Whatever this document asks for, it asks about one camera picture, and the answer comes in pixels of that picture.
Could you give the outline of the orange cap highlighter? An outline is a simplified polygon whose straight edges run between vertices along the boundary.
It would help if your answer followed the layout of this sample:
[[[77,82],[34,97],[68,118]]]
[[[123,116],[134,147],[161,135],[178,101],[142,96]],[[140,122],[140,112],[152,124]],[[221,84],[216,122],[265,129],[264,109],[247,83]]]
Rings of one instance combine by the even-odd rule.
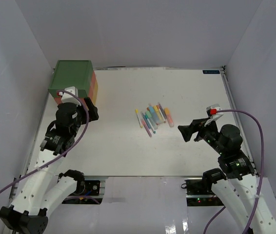
[[[166,117],[167,117],[167,121],[168,121],[169,126],[170,126],[171,128],[173,128],[173,127],[174,127],[174,122],[173,122],[173,119],[172,119],[172,117],[171,117],[171,113],[170,113],[169,109],[168,109],[168,108],[164,108],[164,112],[165,112],[165,114],[166,114]]]

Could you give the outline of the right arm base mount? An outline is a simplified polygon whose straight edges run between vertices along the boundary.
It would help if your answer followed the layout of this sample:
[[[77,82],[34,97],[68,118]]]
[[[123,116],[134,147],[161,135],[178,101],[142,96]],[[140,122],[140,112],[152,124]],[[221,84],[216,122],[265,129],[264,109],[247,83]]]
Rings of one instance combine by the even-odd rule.
[[[211,191],[208,191],[201,177],[189,177],[181,184],[186,192],[188,207],[223,206],[221,200]]]

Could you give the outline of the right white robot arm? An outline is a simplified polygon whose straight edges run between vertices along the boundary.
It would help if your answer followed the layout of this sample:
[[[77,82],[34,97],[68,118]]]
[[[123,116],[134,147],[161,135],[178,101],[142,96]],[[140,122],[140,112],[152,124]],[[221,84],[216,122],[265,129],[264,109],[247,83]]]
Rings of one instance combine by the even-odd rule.
[[[243,234],[276,234],[276,220],[265,198],[258,192],[259,178],[248,157],[241,150],[240,129],[232,124],[217,128],[208,118],[195,119],[178,126],[184,141],[204,140],[218,154],[219,168],[205,171],[202,188],[215,194],[235,220]]]

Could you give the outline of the teal highlighter marker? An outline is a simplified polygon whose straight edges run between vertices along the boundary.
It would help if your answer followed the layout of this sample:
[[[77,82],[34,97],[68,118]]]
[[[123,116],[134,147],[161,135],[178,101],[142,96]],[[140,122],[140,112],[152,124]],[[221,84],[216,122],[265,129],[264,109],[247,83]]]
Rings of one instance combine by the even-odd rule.
[[[155,121],[154,121],[154,119],[153,119],[151,113],[147,110],[147,111],[145,112],[145,114],[146,114],[146,116],[148,117],[148,119],[149,119],[149,121],[150,121],[150,123],[151,123],[153,129],[156,130],[156,129],[158,128],[158,126],[157,126],[157,124],[155,123]]]

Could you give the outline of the green top drawer box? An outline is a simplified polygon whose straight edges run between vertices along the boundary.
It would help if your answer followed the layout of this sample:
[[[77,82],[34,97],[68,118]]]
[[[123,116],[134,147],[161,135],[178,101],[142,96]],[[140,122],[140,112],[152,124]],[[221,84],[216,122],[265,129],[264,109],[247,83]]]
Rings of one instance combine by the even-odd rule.
[[[52,97],[57,90],[74,86],[80,98],[88,97],[93,76],[93,65],[90,60],[58,60],[48,91]]]

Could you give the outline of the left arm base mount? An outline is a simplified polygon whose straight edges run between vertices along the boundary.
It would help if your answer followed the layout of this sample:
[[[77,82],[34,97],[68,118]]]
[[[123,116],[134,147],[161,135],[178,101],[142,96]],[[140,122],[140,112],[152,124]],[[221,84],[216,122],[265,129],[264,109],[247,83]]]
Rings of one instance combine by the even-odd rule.
[[[84,180],[62,203],[74,205],[99,205],[103,200],[105,182]]]

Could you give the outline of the yellow highlighter marker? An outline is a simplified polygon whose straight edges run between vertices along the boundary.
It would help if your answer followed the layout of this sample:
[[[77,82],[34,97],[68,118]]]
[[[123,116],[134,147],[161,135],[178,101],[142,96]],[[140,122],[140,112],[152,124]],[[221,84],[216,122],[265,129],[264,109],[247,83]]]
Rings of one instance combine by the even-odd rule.
[[[160,114],[160,112],[159,112],[159,110],[158,110],[158,108],[157,108],[156,105],[153,106],[153,109],[154,109],[154,111],[155,111],[155,113],[156,113],[156,115],[158,117],[158,124],[164,123],[164,120],[163,120],[163,118],[162,118],[162,116],[161,116],[161,114]]]

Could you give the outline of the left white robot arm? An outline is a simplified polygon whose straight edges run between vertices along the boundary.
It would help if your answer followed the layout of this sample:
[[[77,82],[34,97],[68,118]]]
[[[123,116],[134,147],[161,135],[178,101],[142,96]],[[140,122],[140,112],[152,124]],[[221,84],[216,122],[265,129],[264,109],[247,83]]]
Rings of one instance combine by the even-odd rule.
[[[68,149],[80,139],[81,125],[99,119],[98,109],[89,97],[79,101],[61,103],[56,119],[46,130],[40,145],[34,170],[26,176],[26,182],[8,207],[0,209],[0,219],[7,228],[19,234],[44,233],[52,212],[71,194],[79,195],[85,189],[84,174],[76,170],[61,173],[59,182],[48,186],[68,153]]]

